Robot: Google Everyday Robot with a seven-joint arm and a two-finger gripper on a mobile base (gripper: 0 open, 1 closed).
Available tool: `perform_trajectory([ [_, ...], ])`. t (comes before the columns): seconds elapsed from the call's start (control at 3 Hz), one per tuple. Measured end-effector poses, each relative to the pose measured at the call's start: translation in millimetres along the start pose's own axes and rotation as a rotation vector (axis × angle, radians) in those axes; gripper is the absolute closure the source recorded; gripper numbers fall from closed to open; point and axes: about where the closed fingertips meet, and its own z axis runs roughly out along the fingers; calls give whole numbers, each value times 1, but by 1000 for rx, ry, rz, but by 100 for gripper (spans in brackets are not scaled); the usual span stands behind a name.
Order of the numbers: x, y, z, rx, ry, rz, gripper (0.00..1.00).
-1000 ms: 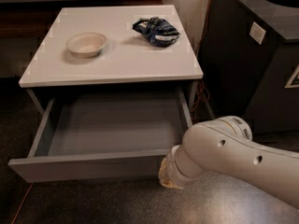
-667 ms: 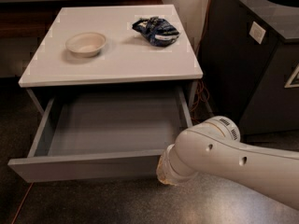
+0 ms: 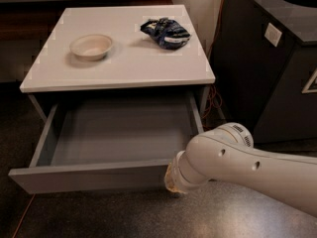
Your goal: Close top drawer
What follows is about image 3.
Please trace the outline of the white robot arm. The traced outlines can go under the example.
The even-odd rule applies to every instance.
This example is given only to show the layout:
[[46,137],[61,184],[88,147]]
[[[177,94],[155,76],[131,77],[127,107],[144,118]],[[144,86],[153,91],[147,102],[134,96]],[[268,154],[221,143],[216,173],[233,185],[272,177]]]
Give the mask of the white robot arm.
[[168,165],[164,182],[172,192],[189,193],[211,179],[248,187],[317,216],[317,159],[258,150],[238,123],[193,137]]

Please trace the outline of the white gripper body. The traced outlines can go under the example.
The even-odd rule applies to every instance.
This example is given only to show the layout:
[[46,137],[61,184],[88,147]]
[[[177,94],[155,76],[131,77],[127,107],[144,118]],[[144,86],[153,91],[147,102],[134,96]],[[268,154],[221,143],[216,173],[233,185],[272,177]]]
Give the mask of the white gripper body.
[[176,162],[169,163],[164,175],[165,188],[174,193],[187,193],[185,179]]

